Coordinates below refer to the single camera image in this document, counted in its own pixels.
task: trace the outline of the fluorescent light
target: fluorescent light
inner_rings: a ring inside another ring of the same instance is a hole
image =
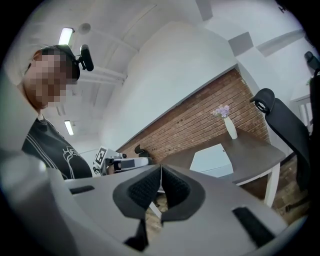
[[[72,130],[71,123],[69,120],[64,121],[65,127],[68,130],[69,135],[74,135],[74,131]]]
[[[69,27],[65,27],[62,29],[60,39],[59,39],[59,45],[67,45],[69,44],[71,35],[73,33],[73,29]]]

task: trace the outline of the white vase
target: white vase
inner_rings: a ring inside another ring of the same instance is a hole
[[[236,127],[235,127],[234,123],[231,121],[231,119],[229,117],[226,117],[224,119],[224,123],[225,123],[225,127],[228,130],[231,138],[233,140],[238,138]]]

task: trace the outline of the black slot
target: black slot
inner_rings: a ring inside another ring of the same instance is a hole
[[[133,168],[135,167],[135,160],[121,161],[121,169]]]
[[[258,247],[275,238],[247,207],[238,207],[232,212]]]
[[[72,195],[76,195],[76,194],[81,194],[87,191],[91,191],[94,190],[95,188],[91,185],[88,186],[81,186],[81,187],[75,187],[75,188],[70,188],[70,192]]]

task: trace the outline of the chair headrest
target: chair headrest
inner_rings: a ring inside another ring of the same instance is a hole
[[[275,104],[275,94],[272,90],[263,88],[258,91],[253,98],[250,99],[250,102],[254,102],[255,106],[261,112],[268,115]]]

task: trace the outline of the floor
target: floor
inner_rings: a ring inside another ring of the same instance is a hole
[[[306,192],[300,192],[297,185],[296,166],[296,157],[292,158],[290,161],[281,166],[278,188],[272,205],[272,208],[280,216],[282,216],[288,224],[291,224],[295,220],[305,215],[309,208],[309,203],[305,203],[304,205],[291,210],[289,213],[285,211],[285,207],[287,205],[299,201],[306,195]],[[267,187],[267,176],[244,184],[241,187],[263,202]],[[168,210],[165,194],[159,195],[156,202],[161,212],[165,212]],[[152,241],[157,236],[157,234],[161,232],[161,228],[162,225],[160,219],[149,208],[146,212],[146,229],[149,241]]]

